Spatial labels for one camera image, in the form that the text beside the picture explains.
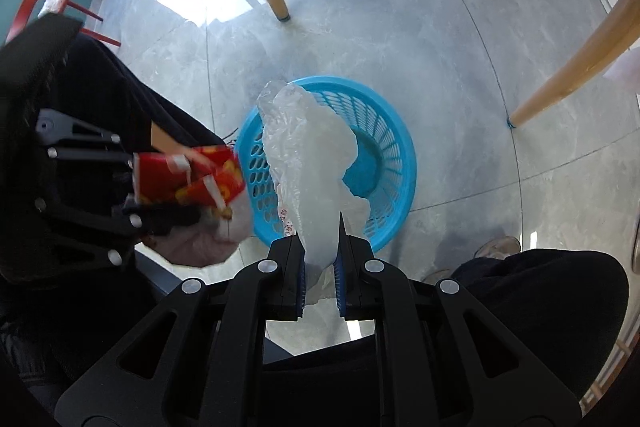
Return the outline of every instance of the black pants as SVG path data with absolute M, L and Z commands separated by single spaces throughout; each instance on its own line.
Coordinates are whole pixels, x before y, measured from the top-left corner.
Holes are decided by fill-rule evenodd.
M 53 95 L 52 107 L 120 134 L 130 152 L 150 149 L 151 121 L 185 145 L 220 142 L 85 36 L 69 51 Z M 591 251 L 532 250 L 505 261 L 478 259 L 463 264 L 453 277 L 577 397 L 605 362 L 628 298 L 620 264 Z M 8 357 L 52 411 L 60 393 L 153 305 L 134 267 L 88 273 L 80 281 L 37 291 L 0 283 L 0 357 Z M 264 370 L 266 423 L 378 424 L 372 337 L 271 363 Z M 337 417 L 331 402 L 346 398 L 354 407 L 338 408 Z
M 537 249 L 504 261 L 473 259 L 452 278 L 516 334 L 578 399 L 607 360 L 628 299 L 620 263 L 594 251 Z M 274 362 L 264 370 L 264 425 L 379 423 L 373 337 Z M 348 397 L 352 407 L 334 410 L 332 401 L 341 397 Z

